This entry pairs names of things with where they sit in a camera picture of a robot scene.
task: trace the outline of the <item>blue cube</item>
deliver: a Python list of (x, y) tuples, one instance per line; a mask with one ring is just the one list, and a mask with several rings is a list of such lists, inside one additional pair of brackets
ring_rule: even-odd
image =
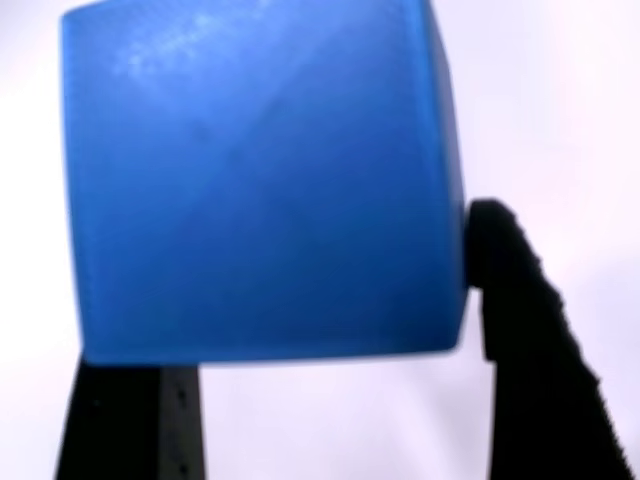
[(62, 35), (87, 361), (456, 345), (464, 199), (425, 0), (110, 0)]

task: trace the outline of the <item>white background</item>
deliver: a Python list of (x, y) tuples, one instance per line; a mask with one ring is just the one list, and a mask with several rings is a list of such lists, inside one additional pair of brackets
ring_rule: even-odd
[[(80, 3), (0, 0), (0, 468), (11, 480), (52, 477), (78, 355), (57, 21)], [(435, 8), (468, 196), (518, 212), (640, 472), (640, 2)], [(474, 295), (461, 348), (442, 358), (203, 369), (209, 478), (485, 478), (492, 369), (477, 307)]]

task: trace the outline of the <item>blue block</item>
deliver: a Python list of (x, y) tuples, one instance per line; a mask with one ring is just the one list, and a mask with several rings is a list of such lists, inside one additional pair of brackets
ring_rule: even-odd
[(62, 21), (89, 362), (444, 351), (467, 295), (423, 0), (110, 0)]

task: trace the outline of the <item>white backdrop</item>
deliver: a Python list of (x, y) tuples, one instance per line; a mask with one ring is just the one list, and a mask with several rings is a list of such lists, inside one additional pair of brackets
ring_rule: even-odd
[[(0, 0), (0, 465), (11, 480), (51, 478), (78, 354), (57, 21), (80, 3)], [(435, 8), (468, 196), (519, 213), (640, 472), (640, 2)], [(477, 307), (474, 295), (448, 356), (203, 369), (209, 478), (485, 478), (492, 369)]]

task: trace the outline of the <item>cube face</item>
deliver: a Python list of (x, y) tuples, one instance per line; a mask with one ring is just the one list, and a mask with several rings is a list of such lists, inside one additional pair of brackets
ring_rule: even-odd
[(464, 200), (438, 42), (421, 0), (126, 0), (67, 14), (87, 359), (453, 347)]

